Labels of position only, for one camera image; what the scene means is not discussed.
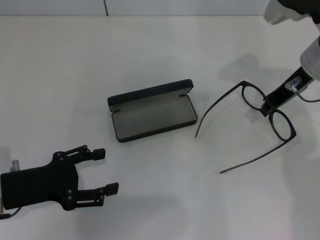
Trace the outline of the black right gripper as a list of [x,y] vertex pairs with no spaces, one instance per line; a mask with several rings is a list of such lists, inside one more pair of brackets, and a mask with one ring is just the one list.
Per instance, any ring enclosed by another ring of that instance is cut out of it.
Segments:
[[283,84],[276,90],[268,94],[264,98],[264,103],[261,106],[261,113],[264,117],[268,116],[280,106],[284,105],[294,97],[296,93],[290,89],[290,84],[296,87],[299,94],[301,94],[314,81],[302,67],[298,68]]

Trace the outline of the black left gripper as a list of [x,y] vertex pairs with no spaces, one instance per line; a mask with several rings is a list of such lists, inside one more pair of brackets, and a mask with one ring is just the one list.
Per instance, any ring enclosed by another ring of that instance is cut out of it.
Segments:
[[54,201],[66,211],[75,208],[102,207],[105,197],[116,195],[119,183],[78,191],[76,164],[103,160],[104,148],[90,150],[82,145],[56,152],[47,165],[3,173],[0,176],[3,206],[6,210]]

